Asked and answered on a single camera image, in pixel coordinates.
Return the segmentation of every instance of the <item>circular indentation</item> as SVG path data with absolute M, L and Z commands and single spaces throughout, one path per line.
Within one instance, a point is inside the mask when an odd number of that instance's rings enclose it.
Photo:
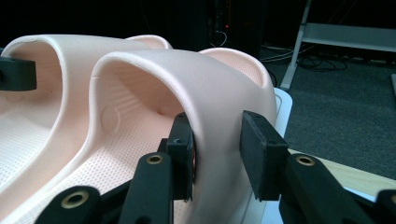
M 65 209 L 79 207 L 87 202 L 89 196 L 90 194 L 86 190 L 79 190 L 71 193 L 62 200 L 62 207 Z
M 168 106 L 161 106 L 158 108 L 157 113 L 160 115 L 168 115 L 170 114 L 170 108 Z
M 115 133 L 120 126 L 120 112 L 116 107 L 106 107 L 101 116 L 102 128 L 107 133 Z
M 6 93 L 6 99 L 10 102 L 18 102 L 23 100 L 23 92 L 10 91 Z
M 306 166 L 315 165 L 315 162 L 311 158 L 306 157 L 306 156 L 299 156 L 296 158 L 296 160 L 297 160 L 297 162 L 299 162 L 302 165 L 306 165 Z
M 181 140 L 181 139 L 179 139 L 179 138 L 177 138 L 177 139 L 174 139 L 174 143 L 177 143 L 177 144 L 182 144 L 184 141 L 183 140 Z
M 160 155 L 153 155 L 146 159 L 148 164 L 154 165 L 163 162 L 163 157 Z
M 135 222 L 135 224 L 150 224 L 150 223 L 151 223 L 151 218 L 149 217 L 140 217 Z

